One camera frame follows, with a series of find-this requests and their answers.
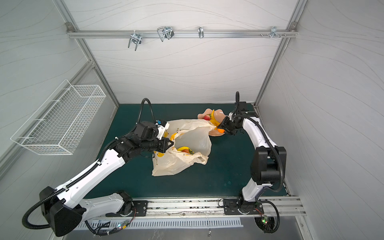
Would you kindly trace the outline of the cream banana-print plastic bag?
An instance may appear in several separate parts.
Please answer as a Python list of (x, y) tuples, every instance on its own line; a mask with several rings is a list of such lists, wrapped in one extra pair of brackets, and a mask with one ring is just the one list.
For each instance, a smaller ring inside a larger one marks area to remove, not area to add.
[(163, 136), (174, 142), (165, 153), (154, 152), (152, 176), (173, 176), (190, 166), (205, 165), (212, 149), (209, 132), (216, 129), (201, 119), (169, 121)]

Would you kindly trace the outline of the large yellow banana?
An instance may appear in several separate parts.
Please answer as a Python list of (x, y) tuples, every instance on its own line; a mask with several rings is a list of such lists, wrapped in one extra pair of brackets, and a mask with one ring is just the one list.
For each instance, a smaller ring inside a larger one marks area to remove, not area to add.
[(190, 149), (189, 147), (180, 147), (177, 149), (177, 151), (182, 152), (182, 150)]

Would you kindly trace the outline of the red strawberry front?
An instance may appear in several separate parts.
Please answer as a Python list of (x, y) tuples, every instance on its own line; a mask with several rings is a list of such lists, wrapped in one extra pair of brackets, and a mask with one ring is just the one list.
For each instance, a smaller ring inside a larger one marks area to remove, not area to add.
[(187, 153), (187, 154), (191, 154), (191, 155), (193, 155), (193, 154), (194, 154), (194, 152), (193, 152), (193, 151), (191, 151), (190, 149), (185, 149), (185, 150), (182, 150), (182, 152), (184, 152), (184, 153)]

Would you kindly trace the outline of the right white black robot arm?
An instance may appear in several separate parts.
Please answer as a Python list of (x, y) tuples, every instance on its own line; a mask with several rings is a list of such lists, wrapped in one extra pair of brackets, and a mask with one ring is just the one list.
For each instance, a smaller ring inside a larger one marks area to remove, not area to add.
[(251, 178), (240, 191), (236, 205), (240, 214), (247, 215), (257, 211), (262, 206), (260, 197), (267, 190), (282, 190), (287, 151), (271, 140), (256, 112), (248, 111), (247, 103), (240, 101), (239, 92), (235, 95), (234, 111), (224, 118), (218, 130), (229, 135), (244, 130), (255, 148), (250, 165)]

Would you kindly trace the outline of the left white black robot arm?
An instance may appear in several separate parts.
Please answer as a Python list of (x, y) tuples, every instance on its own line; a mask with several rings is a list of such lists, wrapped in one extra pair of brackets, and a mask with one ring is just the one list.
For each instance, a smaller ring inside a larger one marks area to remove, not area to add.
[(89, 223), (90, 219), (105, 214), (135, 218), (137, 209), (125, 191), (94, 199), (85, 196), (107, 176), (143, 152), (165, 153), (174, 145), (172, 140), (164, 137), (169, 128), (167, 121), (155, 118), (150, 122), (141, 120), (145, 103), (151, 105), (149, 99), (142, 100), (133, 129), (108, 143), (95, 162), (58, 187), (46, 187), (40, 192), (40, 200), (22, 217), (25, 228), (52, 229), (57, 237), (62, 237), (80, 223), (85, 223), (94, 236), (102, 237), (118, 233), (132, 223), (128, 220), (107, 231), (102, 230), (107, 224), (93, 228)]

